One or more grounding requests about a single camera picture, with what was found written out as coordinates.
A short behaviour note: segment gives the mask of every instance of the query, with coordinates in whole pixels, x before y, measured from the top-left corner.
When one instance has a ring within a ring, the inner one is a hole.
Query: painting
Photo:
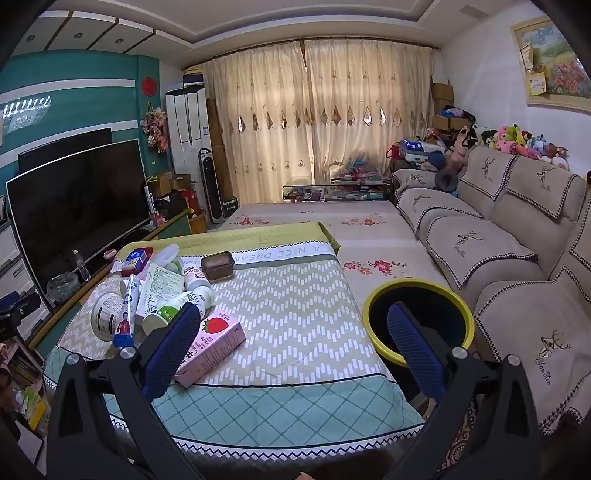
[[[528,105],[555,106],[591,112],[591,80],[564,35],[548,17],[511,27],[524,78]],[[531,44],[534,68],[525,71],[521,50]],[[528,73],[544,73],[546,92],[532,95]]]

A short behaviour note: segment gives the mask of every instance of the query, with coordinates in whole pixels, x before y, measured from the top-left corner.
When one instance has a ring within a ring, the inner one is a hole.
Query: sofa
[[[476,147],[457,196],[434,174],[392,174],[395,204],[474,314],[484,359],[517,354],[540,429],[591,407],[591,194],[539,160]]]

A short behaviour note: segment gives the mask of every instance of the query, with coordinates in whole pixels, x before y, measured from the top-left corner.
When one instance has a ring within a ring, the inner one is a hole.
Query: curtain rod
[[[207,61],[211,61],[211,60],[216,60],[216,59],[220,59],[222,57],[226,57],[227,55],[232,55],[234,53],[239,53],[241,51],[246,51],[246,50],[252,50],[253,48],[261,48],[261,47],[269,47],[271,45],[280,45],[282,43],[291,43],[294,41],[306,41],[306,40],[343,40],[343,39],[353,39],[353,40],[379,40],[379,41],[389,41],[392,43],[403,43],[406,45],[416,45],[417,47],[428,47],[428,48],[432,48],[433,50],[441,50],[441,48],[436,47],[434,45],[428,45],[425,43],[418,43],[418,42],[412,42],[412,41],[407,41],[407,40],[393,40],[391,38],[382,38],[382,37],[361,37],[358,35],[335,35],[335,36],[325,36],[325,37],[299,37],[299,38],[291,38],[289,40],[278,40],[278,41],[273,41],[273,42],[267,42],[267,43],[259,43],[256,45],[252,45],[250,47],[244,47],[244,48],[237,48],[236,50],[231,50],[229,52],[226,53],[222,53],[219,55],[215,55],[213,57],[209,57],[208,59],[202,60],[199,63],[194,63],[191,64],[189,66],[186,66],[185,68],[183,68],[183,70],[187,70],[191,67],[200,65],[202,63],[205,63]]]

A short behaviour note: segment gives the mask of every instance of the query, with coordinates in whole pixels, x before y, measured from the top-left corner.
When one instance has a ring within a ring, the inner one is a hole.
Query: pink carton
[[[189,388],[244,340],[246,335],[238,320],[224,312],[213,312],[202,323],[174,379]]]

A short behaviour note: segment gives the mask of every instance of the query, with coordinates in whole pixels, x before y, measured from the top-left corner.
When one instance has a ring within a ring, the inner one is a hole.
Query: plush toy
[[[466,165],[466,152],[468,149],[464,146],[466,139],[467,129],[466,127],[460,130],[456,138],[456,143],[451,150],[446,151],[446,163],[448,167],[453,168],[456,171],[460,171],[464,165]]]

